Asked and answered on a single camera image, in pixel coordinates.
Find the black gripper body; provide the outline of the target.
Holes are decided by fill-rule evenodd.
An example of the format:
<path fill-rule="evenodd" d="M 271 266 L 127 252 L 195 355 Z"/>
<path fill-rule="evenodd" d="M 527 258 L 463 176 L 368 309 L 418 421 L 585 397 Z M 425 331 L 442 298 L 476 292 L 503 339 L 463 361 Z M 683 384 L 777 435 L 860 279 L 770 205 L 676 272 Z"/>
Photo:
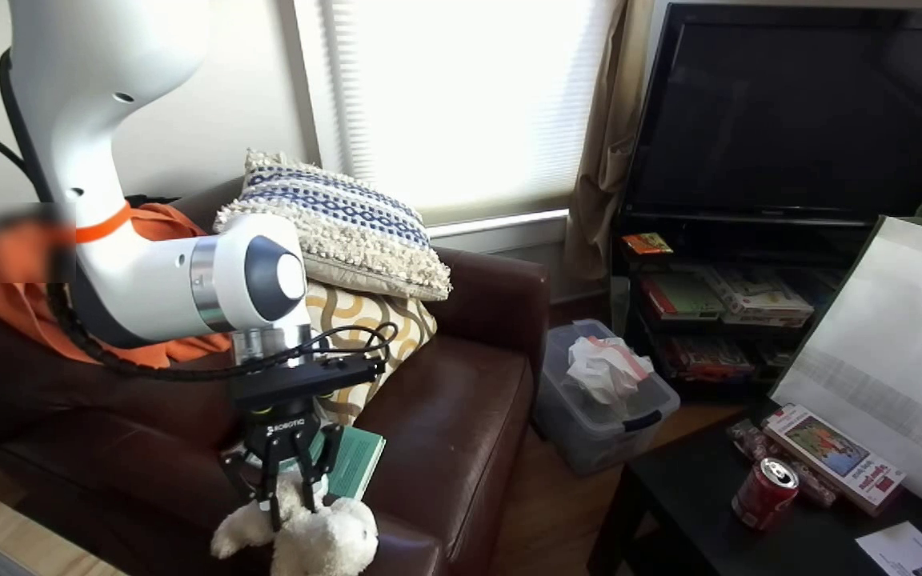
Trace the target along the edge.
<path fill-rule="evenodd" d="M 250 368 L 230 384 L 248 412 L 248 443 L 269 443 L 271 458 L 301 462 L 304 443 L 320 432 L 320 401 L 341 387 L 363 384 L 381 371 L 378 360 L 304 360 L 301 366 Z"/>

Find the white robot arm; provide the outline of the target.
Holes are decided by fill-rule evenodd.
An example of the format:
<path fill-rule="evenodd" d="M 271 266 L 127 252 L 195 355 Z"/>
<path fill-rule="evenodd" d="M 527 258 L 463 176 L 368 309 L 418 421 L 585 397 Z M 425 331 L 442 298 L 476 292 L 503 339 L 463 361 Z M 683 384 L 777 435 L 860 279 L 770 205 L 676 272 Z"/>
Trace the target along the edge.
<path fill-rule="evenodd" d="M 121 136 L 181 94 L 208 57 L 215 0 L 5 0 L 2 110 L 49 212 L 51 295 L 94 345 L 131 349 L 186 336 L 233 343 L 233 407 L 263 476 L 250 495 L 278 501 L 299 474 L 304 506 L 333 462 L 336 435 L 318 401 L 363 384 L 378 361 L 328 360 L 313 334 L 301 236 L 278 216 L 233 216 L 206 235 L 153 241 L 139 229 Z"/>

